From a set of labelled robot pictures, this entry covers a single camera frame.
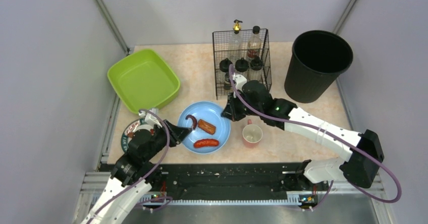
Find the blue plate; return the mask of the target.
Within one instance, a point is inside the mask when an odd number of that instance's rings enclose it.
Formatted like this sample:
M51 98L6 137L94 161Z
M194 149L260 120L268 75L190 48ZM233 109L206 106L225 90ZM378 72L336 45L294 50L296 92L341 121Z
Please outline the blue plate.
M231 133L231 121L221 116L222 111L223 107L210 101L199 101L186 107L178 118L179 127L192 127L192 120L186 119L186 116L193 115L197 120L202 119L216 126L216 132L210 135L202 129L196 128L182 141L182 144L189 151L197 154L210 154L225 146ZM201 139L216 139L219 141L219 145L195 148L194 143Z

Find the small dark spice bottle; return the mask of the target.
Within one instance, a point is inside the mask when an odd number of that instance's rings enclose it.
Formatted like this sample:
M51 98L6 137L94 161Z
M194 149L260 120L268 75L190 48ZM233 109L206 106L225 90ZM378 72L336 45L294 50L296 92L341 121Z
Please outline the small dark spice bottle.
M224 74L224 85L223 85L223 88L225 90L230 90L231 89L231 83L230 83L229 73L225 73Z

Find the clear jar black lid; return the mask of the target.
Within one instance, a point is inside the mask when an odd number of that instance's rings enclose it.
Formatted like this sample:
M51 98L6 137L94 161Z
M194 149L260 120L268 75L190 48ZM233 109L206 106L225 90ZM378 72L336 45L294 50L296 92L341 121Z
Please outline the clear jar black lid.
M243 75L246 79L249 79L249 62L245 58L236 60L235 70Z
M233 63L232 63L232 61L229 58L225 58L225 59L221 60L221 62L219 64L219 69L223 73L228 73L229 72L229 67L232 64Z

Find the black pepper grinder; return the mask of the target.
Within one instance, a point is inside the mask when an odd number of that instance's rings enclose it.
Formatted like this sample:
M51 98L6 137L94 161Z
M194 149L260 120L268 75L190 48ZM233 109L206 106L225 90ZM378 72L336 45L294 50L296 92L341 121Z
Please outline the black pepper grinder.
M249 76L250 80L262 81L263 61L259 56L255 56L250 62Z

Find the black wire basket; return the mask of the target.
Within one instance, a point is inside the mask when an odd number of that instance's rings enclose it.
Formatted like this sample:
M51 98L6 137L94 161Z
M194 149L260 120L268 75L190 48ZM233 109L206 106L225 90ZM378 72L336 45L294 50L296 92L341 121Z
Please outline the black wire basket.
M228 93L232 92L232 89L225 90L224 85L224 74L219 69L219 64L221 60L228 58L228 42L232 36L233 31L215 31L212 33L212 50L213 50L213 63L215 67L215 93L216 98L224 98ZM241 37L243 39L241 58L247 59L247 43L249 38L252 35L252 29L246 29L240 31ZM271 89L272 85L272 76L271 76L271 61L270 61L270 44L269 44L269 30L266 28L260 29L260 38L261 38L261 49L259 52L259 57L263 61L263 74L262 74L262 83L267 90ZM234 67L234 72L240 74L235 70L235 62L232 64Z

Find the brown sauce bottle black cap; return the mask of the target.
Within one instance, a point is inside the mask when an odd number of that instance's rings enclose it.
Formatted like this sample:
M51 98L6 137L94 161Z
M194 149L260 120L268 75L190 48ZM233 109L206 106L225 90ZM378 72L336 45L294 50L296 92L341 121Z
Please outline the brown sauce bottle black cap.
M252 35L247 43L247 59L253 60L256 56L259 56L261 49L261 38L260 38L260 27L254 26L252 28Z

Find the clear bottle gold pump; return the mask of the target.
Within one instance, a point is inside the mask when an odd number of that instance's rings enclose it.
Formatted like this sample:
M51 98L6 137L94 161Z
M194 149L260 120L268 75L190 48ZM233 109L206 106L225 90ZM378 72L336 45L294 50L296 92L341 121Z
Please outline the clear bottle gold pump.
M235 19L233 25L233 34L228 42L228 58L231 62L241 58L243 39L241 37L241 24L242 21Z

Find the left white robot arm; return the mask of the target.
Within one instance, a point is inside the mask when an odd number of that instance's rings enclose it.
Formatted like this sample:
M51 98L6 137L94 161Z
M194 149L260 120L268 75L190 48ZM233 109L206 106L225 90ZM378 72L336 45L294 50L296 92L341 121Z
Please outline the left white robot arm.
M115 163L101 196L82 223L122 223L161 178L159 165L150 160L165 147L179 145L193 129L167 120L153 125L143 120L130 124L124 131L128 149Z

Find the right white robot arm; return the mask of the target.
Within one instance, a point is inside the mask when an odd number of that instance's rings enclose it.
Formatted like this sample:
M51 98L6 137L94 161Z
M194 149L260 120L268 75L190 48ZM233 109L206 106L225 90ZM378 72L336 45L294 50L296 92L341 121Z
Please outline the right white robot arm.
M233 77L231 86L223 117L235 122L257 116L268 126L312 139L338 155L327 160L307 161L302 170L305 179L314 184L346 180L359 188L372 186L384 161L377 133L371 130L360 133L330 124L293 102L272 97L263 84L248 81L239 74Z

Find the dark red chili pepper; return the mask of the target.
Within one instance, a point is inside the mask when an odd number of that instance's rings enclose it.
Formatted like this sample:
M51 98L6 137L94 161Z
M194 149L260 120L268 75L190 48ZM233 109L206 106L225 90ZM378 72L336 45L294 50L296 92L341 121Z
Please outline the dark red chili pepper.
M191 120L192 121L192 130L195 130L198 124L198 120L196 119L196 117L194 117L193 115L187 115L186 120Z

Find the white green rimmed plate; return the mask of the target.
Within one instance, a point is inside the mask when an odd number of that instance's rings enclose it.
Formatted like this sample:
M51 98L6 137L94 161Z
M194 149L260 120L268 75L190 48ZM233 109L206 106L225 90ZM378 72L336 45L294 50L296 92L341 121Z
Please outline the white green rimmed plate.
M130 123L125 130L122 133L120 144L123 152L126 152L128 150L128 144L132 140L132 138L128 138L127 134L130 132L136 132L138 130L149 130L152 132L152 126L144 122L144 119L137 119Z

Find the pink mug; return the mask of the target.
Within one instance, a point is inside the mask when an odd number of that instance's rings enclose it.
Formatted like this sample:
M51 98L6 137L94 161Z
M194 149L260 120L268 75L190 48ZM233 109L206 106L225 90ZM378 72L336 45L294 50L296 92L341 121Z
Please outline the pink mug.
M255 148L259 145L263 138L261 127L254 124L251 119L247 120L247 124L242 129L242 142L247 148Z

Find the green plastic tub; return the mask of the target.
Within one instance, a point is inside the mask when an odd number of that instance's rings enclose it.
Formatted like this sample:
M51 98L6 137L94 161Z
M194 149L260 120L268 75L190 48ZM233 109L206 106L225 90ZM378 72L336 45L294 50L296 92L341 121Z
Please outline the green plastic tub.
M143 49L111 66L108 80L125 107L132 113L162 108L174 100L181 86L170 65L154 50Z

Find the black trash bin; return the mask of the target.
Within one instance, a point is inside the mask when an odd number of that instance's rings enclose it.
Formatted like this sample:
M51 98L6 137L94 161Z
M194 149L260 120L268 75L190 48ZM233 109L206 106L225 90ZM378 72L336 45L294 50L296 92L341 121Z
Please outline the black trash bin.
M284 82L287 95L299 103L311 103L353 62L353 50L332 32L311 30L297 36Z

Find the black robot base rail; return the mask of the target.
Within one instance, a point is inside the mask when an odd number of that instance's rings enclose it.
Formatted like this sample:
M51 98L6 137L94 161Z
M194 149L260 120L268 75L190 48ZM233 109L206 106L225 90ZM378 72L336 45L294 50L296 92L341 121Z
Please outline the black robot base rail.
M303 162L162 164L148 178L151 191L164 190L173 200L286 200L292 192L326 191L303 175Z

